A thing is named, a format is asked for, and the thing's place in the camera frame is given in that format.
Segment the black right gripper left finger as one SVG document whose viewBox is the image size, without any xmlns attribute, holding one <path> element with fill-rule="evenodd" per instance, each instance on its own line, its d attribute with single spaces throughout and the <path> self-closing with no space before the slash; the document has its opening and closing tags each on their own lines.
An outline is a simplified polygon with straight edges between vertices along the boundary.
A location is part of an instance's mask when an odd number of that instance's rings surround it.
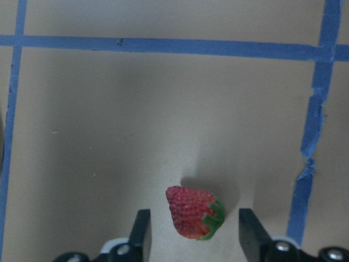
<svg viewBox="0 0 349 262">
<path fill-rule="evenodd" d="M 151 211 L 139 210 L 129 237 L 114 240 L 109 261 L 149 261 L 151 245 Z"/>
</svg>

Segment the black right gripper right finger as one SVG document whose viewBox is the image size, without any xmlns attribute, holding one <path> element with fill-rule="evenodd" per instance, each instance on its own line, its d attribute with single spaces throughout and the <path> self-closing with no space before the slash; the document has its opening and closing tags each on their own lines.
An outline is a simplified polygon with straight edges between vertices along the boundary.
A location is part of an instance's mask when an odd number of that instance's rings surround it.
<svg viewBox="0 0 349 262">
<path fill-rule="evenodd" d="M 252 209 L 239 209 L 238 235 L 247 261 L 272 261 L 273 240 Z"/>
</svg>

